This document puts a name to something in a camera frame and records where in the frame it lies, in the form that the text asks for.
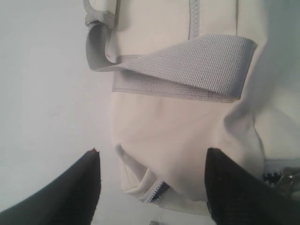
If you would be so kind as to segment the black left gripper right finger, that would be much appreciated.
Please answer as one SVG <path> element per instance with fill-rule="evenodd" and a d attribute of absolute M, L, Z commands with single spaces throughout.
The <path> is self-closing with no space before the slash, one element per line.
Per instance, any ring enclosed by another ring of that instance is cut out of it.
<path fill-rule="evenodd" d="M 256 178 L 219 149 L 210 148 L 204 181 L 217 225 L 298 225 L 300 162 L 272 160 Z"/>

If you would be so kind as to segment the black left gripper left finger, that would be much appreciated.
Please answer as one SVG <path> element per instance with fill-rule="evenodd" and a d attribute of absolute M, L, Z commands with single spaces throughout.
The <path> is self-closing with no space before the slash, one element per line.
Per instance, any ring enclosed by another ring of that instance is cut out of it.
<path fill-rule="evenodd" d="M 53 182 L 2 211 L 2 225 L 90 225 L 101 193 L 100 155 L 87 151 Z"/>

